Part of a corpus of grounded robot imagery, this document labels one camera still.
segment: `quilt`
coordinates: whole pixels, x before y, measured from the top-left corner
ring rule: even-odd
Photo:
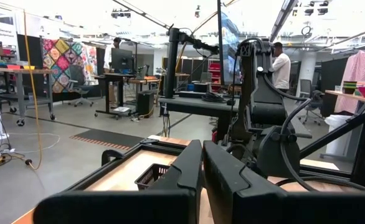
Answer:
[[[72,91],[70,86],[69,65],[80,66],[87,80],[95,80],[97,74],[97,50],[80,42],[42,39],[43,67],[55,70],[51,75],[53,93]],[[86,82],[86,85],[97,85]]]

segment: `ceiling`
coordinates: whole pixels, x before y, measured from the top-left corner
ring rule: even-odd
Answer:
[[[315,13],[305,15],[305,9],[309,0],[299,0],[295,7],[296,16],[291,13],[279,32],[282,42],[294,44],[328,45],[333,37],[344,38],[365,31],[365,0],[328,0],[328,13],[318,15],[317,9],[323,1],[314,0]],[[78,0],[52,0],[43,7],[43,1],[37,0],[0,0],[0,2],[26,9],[28,13],[37,16],[62,16],[62,20],[68,24],[84,26],[84,29],[74,30],[78,34],[108,33],[117,36],[134,39],[148,44],[163,44],[168,41],[165,36],[166,29],[146,18],[131,12],[130,18],[112,18],[113,9],[125,9],[112,0],[96,0],[95,4],[82,4]],[[161,23],[174,27],[187,27],[195,29],[205,18],[217,10],[215,0],[185,0],[178,4],[170,0],[128,0],[137,7],[137,10],[153,16]],[[228,7],[230,17],[237,24],[241,32],[256,33],[259,36],[269,36],[278,12],[284,0],[235,0]],[[195,16],[197,7],[200,6],[199,17]],[[311,27],[311,35],[303,36],[301,33],[304,26]],[[217,32],[217,16],[196,32],[196,37],[207,36],[206,42],[216,42],[217,37],[209,34]]]

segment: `black basket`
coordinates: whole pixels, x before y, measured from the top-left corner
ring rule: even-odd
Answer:
[[[138,190],[145,190],[155,183],[163,174],[165,174],[170,166],[161,164],[152,164],[141,176],[135,180]]]

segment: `office chair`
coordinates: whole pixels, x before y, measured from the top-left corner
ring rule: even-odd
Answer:
[[[83,104],[83,102],[89,103],[90,106],[93,106],[94,102],[83,98],[84,94],[87,94],[90,90],[94,89],[93,85],[84,85],[85,82],[95,82],[95,80],[86,80],[83,72],[83,68],[78,65],[69,65],[70,71],[70,85],[69,89],[72,89],[74,92],[80,94],[80,98],[69,102],[68,104],[74,104],[76,107],[79,103]]]
[[[323,92],[319,91],[319,90],[315,90],[312,92],[311,94],[311,102],[309,105],[306,106],[305,110],[306,110],[306,115],[301,115],[298,116],[297,118],[301,121],[302,118],[304,118],[303,124],[306,124],[308,119],[313,119],[314,123],[316,123],[318,126],[321,125],[321,122],[324,121],[324,118],[319,115],[316,114],[314,112],[315,109],[321,109],[322,106],[322,96],[324,95]]]
[[[311,96],[311,80],[300,80],[300,97]]]

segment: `concrete floor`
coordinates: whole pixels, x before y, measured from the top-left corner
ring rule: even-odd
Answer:
[[[79,105],[75,108],[67,103],[55,105],[54,113],[57,118],[55,122],[49,119],[46,106],[39,108],[42,133],[57,134],[60,136],[60,141],[54,147],[44,150],[42,164],[37,171],[32,171],[19,159],[0,167],[0,223],[13,222],[35,207],[41,199],[66,189],[100,167],[101,153],[107,148],[73,140],[69,138],[70,136],[89,129],[101,129],[145,138],[162,130],[163,120],[157,115],[159,108],[155,108],[155,116],[142,119],[140,122],[130,121],[127,117],[117,121],[106,114],[94,117],[96,108],[102,109],[105,100],[94,100],[94,102],[92,108],[89,105]],[[287,110],[293,108],[294,104],[287,102]],[[17,115],[9,113],[2,115],[4,126],[10,133],[9,140],[16,151],[21,153],[36,151],[38,148],[36,135],[20,135],[36,132],[34,110],[28,110],[27,115],[32,118],[27,117],[23,127],[16,126],[19,118]],[[170,136],[180,139],[210,140],[213,126],[209,122],[211,121],[206,116],[171,112],[171,125],[175,126],[171,129]],[[299,139],[300,147],[328,132],[328,125],[324,123],[321,126],[308,123],[306,127],[312,133],[313,139]],[[57,137],[43,135],[42,141],[43,147],[48,147],[57,141]],[[309,158],[321,160],[319,158],[321,152],[325,152],[325,148],[310,155]],[[28,153],[26,157],[37,165],[39,153]],[[350,164],[339,162],[335,164],[344,170],[351,169]]]

